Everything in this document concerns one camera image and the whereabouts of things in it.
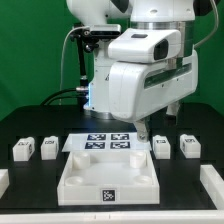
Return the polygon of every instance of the cable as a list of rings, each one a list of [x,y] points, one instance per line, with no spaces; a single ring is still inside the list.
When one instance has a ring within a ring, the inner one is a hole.
[[[55,100],[61,100],[61,99],[75,99],[77,98],[76,96],[59,96],[51,99],[46,105],[50,105],[53,101]]]
[[[69,33],[67,34],[67,36],[65,37],[65,40],[64,40],[64,44],[63,44],[63,49],[62,49],[62,56],[61,56],[61,81],[60,81],[60,91],[62,91],[62,88],[63,88],[63,82],[64,82],[64,58],[65,58],[65,48],[66,48],[66,43],[67,43],[67,40],[69,38],[69,36],[77,31],[77,30],[80,30],[80,29],[88,29],[89,26],[81,26],[81,27],[76,27],[76,28],[73,28],[71,31],[69,31]]]
[[[211,5],[212,5],[212,9],[214,11],[215,26],[214,26],[212,32],[207,37],[205,37],[204,39],[199,41],[197,44],[195,44],[194,48],[198,48],[199,46],[204,44],[206,41],[208,41],[214,35],[214,33],[217,31],[217,29],[219,27],[219,14],[218,14],[218,10],[217,10],[215,1],[214,0],[210,0],[210,2],[211,2]]]
[[[44,106],[52,98],[54,98],[54,97],[56,97],[58,95],[61,95],[63,93],[69,93],[69,92],[76,92],[76,89],[74,89],[74,88],[64,89],[64,90],[58,91],[56,93],[53,93],[52,95],[50,95],[49,97],[47,97],[40,105],[41,106]]]

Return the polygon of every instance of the black surface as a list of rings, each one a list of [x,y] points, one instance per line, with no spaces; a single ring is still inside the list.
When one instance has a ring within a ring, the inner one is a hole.
[[[171,160],[153,162],[160,183],[160,205],[57,205],[57,185],[68,153],[42,161],[44,137],[59,136],[60,150],[70,133],[131,132],[132,124],[100,120],[80,114],[75,106],[30,106],[15,110],[0,122],[0,169],[9,169],[10,186],[0,199],[1,214],[215,209],[199,181],[200,164],[213,164],[224,176],[224,117],[204,104],[182,106],[177,126],[165,125],[165,111],[151,117],[151,135],[165,135]],[[185,159],[179,149],[181,134],[195,135],[202,144],[201,159]],[[14,162],[12,148],[23,137],[34,137],[36,151],[28,162]]]

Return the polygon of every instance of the white container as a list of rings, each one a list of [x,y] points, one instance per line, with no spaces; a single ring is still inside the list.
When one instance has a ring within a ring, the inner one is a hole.
[[[88,165],[86,159],[79,160],[78,166],[74,161],[80,151],[69,155],[57,188],[59,205],[159,204],[159,183],[149,150],[84,153],[90,158]]]

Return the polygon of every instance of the black cable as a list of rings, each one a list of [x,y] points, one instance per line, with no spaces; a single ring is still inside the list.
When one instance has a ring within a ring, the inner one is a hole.
[[[64,89],[64,90],[58,91],[56,93],[53,93],[52,95],[50,95],[49,97],[47,97],[40,105],[41,106],[44,106],[49,100],[51,100],[55,96],[61,95],[63,93],[69,93],[69,92],[76,92],[76,89],[74,89],[74,88]]]
[[[46,105],[50,105],[52,102],[54,102],[55,100],[61,100],[61,99],[74,99],[77,98],[77,96],[59,96],[59,97],[55,97],[53,99],[51,99]]]

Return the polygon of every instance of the metal bracket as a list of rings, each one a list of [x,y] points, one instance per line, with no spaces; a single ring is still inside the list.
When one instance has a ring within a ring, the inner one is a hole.
[[[134,122],[134,126],[137,130],[137,137],[140,142],[149,141],[149,117],[145,117],[139,121]]]

